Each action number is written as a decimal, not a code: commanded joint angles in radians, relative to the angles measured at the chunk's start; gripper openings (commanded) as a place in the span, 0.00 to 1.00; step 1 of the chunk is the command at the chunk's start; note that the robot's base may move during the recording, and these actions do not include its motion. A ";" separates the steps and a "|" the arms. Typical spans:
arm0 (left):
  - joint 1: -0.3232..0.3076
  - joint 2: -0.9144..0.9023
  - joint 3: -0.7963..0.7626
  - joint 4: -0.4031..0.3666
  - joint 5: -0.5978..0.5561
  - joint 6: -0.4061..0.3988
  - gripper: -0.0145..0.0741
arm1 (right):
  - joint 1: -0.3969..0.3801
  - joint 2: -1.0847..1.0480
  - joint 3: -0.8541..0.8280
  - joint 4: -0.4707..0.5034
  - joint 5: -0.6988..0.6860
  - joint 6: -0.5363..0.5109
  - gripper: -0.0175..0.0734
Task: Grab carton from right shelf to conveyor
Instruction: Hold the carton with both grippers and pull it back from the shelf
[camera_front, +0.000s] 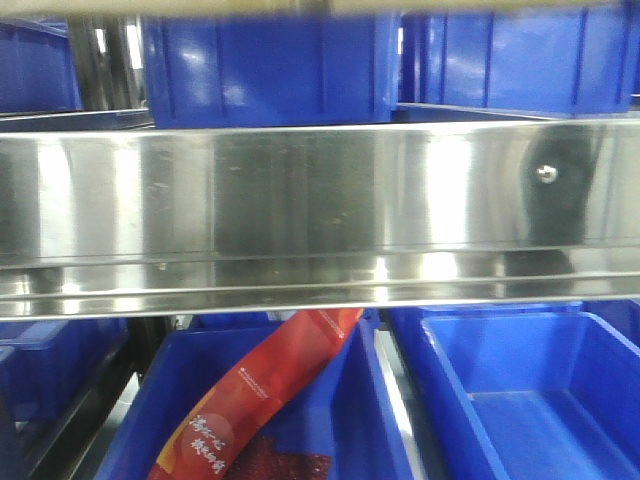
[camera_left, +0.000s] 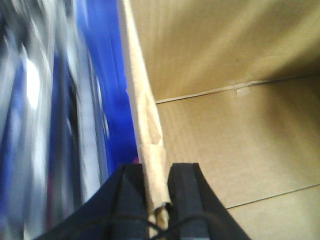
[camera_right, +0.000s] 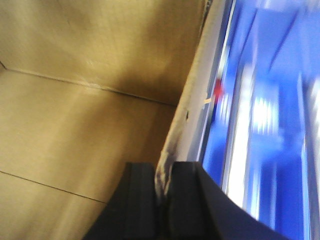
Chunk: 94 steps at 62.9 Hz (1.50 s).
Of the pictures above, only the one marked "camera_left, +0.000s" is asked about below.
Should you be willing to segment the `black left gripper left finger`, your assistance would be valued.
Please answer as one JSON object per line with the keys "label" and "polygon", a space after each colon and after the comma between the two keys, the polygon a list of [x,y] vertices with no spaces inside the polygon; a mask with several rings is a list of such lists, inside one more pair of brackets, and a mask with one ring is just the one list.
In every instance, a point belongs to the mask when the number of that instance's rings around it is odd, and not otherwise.
{"label": "black left gripper left finger", "polygon": [[79,210],[40,240],[147,240],[145,182],[141,164],[120,165]]}

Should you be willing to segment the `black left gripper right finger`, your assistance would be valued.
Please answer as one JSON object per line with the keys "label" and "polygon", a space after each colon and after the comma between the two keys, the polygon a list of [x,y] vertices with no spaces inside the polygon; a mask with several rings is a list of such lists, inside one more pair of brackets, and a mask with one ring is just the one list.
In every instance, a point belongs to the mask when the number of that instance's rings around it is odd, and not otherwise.
{"label": "black left gripper right finger", "polygon": [[197,163],[174,163],[168,175],[170,240],[248,240]]}

